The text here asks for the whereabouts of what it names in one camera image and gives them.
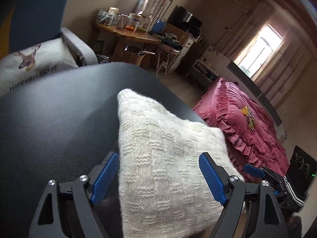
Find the pink cloth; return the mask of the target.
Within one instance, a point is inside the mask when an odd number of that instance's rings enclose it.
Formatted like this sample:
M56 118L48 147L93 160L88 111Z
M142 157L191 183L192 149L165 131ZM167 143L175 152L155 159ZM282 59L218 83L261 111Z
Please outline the pink cloth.
M235 83L219 77L193 110L207 125L223 131L228 156L245 181L256 181L244 172L246 164L286 174L289 162L272 118Z

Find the jar with oranges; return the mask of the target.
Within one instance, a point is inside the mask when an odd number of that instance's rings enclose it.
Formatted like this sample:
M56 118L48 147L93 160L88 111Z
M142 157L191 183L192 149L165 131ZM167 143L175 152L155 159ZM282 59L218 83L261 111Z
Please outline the jar with oranges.
M142 20L142 16L134 13L130 13L127 17L127 21L125 24L124 29L128 31L135 32L137 30L137 27L140 25Z

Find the black monitor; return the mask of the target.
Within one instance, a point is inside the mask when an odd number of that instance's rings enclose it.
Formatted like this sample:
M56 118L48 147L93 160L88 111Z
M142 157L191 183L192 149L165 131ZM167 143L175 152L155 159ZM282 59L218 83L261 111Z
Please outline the black monitor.
M190 33L194 38L198 38L201 35L202 22L182 6L175 6L167 23Z

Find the cream knitted sweater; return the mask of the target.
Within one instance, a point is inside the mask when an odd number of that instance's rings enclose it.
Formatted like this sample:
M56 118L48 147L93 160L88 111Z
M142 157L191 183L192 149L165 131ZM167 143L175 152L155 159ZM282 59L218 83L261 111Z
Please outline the cream knitted sweater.
M230 175L219 128L183 120L130 89L118 93L119 199L124 237L190 237L214 226L222 206L199 169L209 153Z

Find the wooden side table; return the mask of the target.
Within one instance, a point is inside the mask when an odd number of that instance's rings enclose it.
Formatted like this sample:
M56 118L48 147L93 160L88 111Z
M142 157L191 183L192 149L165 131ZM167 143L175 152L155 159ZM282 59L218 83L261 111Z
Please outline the wooden side table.
M160 40L148 33L143 33L140 31L128 31L126 29L117 29L116 26L107 26L97 22L92 22L91 36L88 41L88 45L92 48L97 41L100 31L105 31L118 38L115 51L110 57L112 62L123 62L125 47L129 42L139 42L144 45L153 44L158 45Z

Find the blue bag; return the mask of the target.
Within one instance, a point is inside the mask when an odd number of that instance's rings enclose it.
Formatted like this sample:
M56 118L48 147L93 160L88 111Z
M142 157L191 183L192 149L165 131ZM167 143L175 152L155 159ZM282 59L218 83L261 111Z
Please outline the blue bag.
M162 33L165 29L165 19L159 18L153 25L151 32L152 33Z

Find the deer print cushion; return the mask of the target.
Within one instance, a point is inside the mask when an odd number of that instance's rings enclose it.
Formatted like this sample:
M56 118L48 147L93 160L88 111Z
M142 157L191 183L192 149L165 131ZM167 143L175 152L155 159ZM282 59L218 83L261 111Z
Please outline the deer print cushion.
M1 96L49 74L77 67L62 38L16 51L1 59Z

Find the far window curtain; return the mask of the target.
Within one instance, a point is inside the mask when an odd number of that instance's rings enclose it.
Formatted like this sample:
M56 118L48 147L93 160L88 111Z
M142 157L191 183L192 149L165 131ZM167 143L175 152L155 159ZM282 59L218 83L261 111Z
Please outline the far window curtain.
M297 31L276 22L273 8L262 1L239 20L221 52L273 106L282 101L313 59Z

